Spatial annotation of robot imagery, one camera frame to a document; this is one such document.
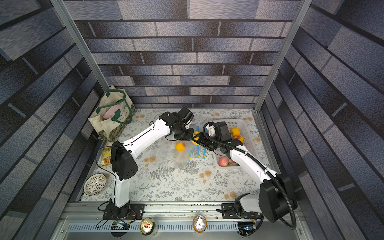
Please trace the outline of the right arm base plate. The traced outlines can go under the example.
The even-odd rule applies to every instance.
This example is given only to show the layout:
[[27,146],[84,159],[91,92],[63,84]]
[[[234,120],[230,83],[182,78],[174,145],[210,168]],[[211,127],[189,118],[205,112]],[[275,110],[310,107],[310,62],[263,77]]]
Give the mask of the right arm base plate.
[[254,220],[261,219],[263,214],[256,212],[245,212],[235,208],[235,203],[222,203],[219,211],[224,220]]

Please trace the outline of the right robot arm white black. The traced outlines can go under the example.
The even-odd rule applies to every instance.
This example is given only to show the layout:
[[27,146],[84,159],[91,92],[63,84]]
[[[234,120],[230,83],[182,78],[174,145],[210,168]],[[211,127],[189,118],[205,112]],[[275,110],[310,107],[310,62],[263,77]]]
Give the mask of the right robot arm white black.
[[273,171],[253,156],[239,139],[231,136],[225,122],[206,123],[202,132],[192,137],[192,141],[212,152],[219,149],[260,185],[258,195],[246,193],[236,198],[231,212],[240,218],[248,213],[262,214],[270,222],[280,220],[289,229],[296,229],[294,210],[298,204],[291,179]]

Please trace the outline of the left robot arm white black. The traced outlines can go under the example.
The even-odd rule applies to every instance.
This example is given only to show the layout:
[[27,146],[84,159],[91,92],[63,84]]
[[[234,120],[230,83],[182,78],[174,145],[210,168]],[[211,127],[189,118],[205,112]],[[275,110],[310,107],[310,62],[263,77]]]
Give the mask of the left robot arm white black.
[[129,203],[131,178],[137,173],[137,157],[150,145],[162,137],[174,134],[176,141],[190,141],[194,129],[189,128],[193,113],[183,107],[177,113],[165,112],[150,126],[135,137],[111,146],[111,164],[116,177],[113,203],[121,208]]

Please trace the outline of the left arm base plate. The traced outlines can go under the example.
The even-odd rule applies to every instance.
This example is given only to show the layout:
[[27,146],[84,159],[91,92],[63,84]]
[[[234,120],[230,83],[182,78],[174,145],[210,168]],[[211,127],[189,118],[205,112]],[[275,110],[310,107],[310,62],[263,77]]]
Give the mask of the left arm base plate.
[[126,204],[118,208],[113,203],[108,203],[102,210],[103,220],[141,220],[145,206],[145,204]]

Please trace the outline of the clear zip-top bag blue zipper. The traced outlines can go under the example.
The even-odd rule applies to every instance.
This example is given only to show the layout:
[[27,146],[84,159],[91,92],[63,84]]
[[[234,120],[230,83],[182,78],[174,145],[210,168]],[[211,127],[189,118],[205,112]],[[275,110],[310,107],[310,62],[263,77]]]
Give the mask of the clear zip-top bag blue zipper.
[[194,141],[181,141],[174,138],[175,133],[165,136],[160,143],[158,157],[174,164],[191,163],[192,161],[205,160],[207,150]]

